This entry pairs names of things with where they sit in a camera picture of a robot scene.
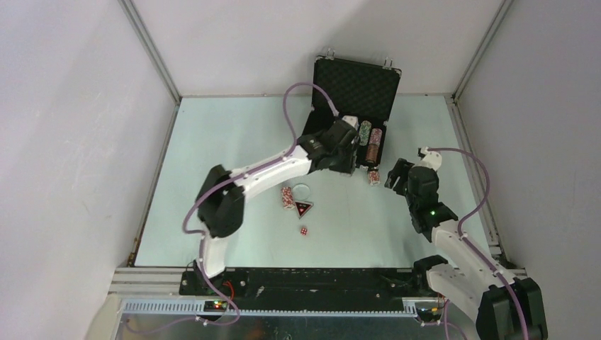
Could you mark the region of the pink white chip stack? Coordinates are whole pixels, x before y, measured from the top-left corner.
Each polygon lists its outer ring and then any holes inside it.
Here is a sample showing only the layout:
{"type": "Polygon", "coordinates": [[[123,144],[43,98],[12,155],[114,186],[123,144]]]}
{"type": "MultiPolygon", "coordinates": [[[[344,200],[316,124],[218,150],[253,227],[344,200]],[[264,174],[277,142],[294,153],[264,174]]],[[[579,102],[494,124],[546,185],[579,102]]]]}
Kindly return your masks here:
{"type": "Polygon", "coordinates": [[[369,145],[380,145],[383,131],[380,128],[373,128],[370,131],[369,145]]]}

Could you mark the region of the red white chip stack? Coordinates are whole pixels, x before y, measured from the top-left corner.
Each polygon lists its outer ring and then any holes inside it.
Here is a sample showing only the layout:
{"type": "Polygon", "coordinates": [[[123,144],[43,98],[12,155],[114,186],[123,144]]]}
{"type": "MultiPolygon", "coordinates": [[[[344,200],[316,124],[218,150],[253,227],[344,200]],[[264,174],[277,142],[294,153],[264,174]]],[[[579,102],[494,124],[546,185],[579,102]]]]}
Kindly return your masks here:
{"type": "Polygon", "coordinates": [[[367,174],[370,186],[377,186],[381,182],[379,170],[371,170],[367,174]]]}

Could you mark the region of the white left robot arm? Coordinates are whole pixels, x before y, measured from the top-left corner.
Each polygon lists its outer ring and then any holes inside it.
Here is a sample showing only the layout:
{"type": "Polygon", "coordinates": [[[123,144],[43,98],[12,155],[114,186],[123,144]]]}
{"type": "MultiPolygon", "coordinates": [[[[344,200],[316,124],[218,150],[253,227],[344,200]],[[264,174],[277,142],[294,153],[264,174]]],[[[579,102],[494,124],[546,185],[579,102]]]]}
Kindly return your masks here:
{"type": "Polygon", "coordinates": [[[228,244],[242,226],[247,202],[285,181],[341,164],[355,150],[358,126],[357,118],[345,116],[326,130],[300,136],[291,149],[263,162],[230,171],[217,165],[209,171],[191,209],[203,225],[196,285],[205,294],[223,289],[228,244]]]}

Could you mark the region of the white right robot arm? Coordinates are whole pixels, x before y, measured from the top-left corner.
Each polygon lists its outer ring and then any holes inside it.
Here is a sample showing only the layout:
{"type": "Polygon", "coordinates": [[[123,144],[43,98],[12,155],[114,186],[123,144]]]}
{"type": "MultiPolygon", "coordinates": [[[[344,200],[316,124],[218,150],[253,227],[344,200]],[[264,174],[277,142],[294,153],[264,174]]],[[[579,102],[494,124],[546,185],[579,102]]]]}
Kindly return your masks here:
{"type": "Polygon", "coordinates": [[[458,216],[439,200],[440,155],[434,158],[399,159],[385,183],[405,198],[415,231],[443,252],[414,263],[413,289],[446,297],[473,321],[480,339],[547,339],[539,285],[518,278],[460,230],[458,216]]]}

